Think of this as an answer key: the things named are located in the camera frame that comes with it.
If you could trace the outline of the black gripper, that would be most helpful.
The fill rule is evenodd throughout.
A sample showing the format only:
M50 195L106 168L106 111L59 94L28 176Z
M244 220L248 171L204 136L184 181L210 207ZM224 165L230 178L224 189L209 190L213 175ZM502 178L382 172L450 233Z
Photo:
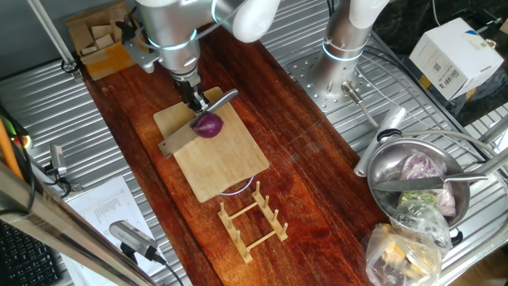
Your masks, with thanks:
M175 88L187 107L196 114L202 113L208 108L210 101L204 95L199 79L194 81L176 79Z

